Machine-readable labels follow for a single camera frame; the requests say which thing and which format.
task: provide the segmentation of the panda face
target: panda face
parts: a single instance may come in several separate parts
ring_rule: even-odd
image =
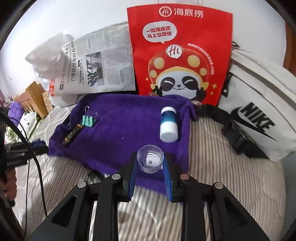
[[[187,71],[165,73],[158,79],[158,87],[163,88],[163,95],[181,95],[188,99],[196,97],[200,88],[201,77]]]

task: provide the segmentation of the striped fabric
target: striped fabric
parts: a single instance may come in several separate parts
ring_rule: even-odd
[[[55,108],[32,139],[48,144],[56,126],[72,107]],[[265,159],[249,159],[236,155],[221,134],[221,125],[209,118],[190,123],[189,174],[199,182],[222,182],[257,221],[271,241],[279,240],[285,213],[285,183],[282,165]],[[89,169],[76,161],[60,157],[38,157],[48,212],[79,181],[88,180]],[[27,166],[17,168],[18,193],[14,212],[25,227],[25,188]],[[118,204],[119,240],[180,240],[182,205],[172,204],[166,196],[136,187],[129,203]],[[205,208],[206,234],[210,240]],[[40,184],[36,165],[30,163],[28,186],[28,236],[44,219]]]

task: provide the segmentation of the white bottle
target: white bottle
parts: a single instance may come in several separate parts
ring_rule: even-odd
[[[171,106],[163,107],[161,112],[159,137],[163,142],[172,143],[178,140],[177,112]]]

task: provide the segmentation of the cartoon panda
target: cartoon panda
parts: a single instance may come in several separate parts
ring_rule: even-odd
[[[204,57],[179,45],[170,45],[152,57],[148,64],[152,93],[181,95],[201,102],[209,83],[209,67]]]

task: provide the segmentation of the silver bolt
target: silver bolt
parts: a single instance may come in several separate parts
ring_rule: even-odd
[[[181,174],[181,179],[182,180],[188,180],[189,179],[189,176],[187,174]]]
[[[222,183],[215,183],[215,188],[222,189],[224,186]]]
[[[79,188],[84,188],[84,187],[86,186],[86,182],[81,181],[81,182],[79,182],[79,183],[77,184],[77,186],[78,186]]]
[[[112,175],[113,180],[118,180],[119,178],[121,178],[121,176],[117,173]]]

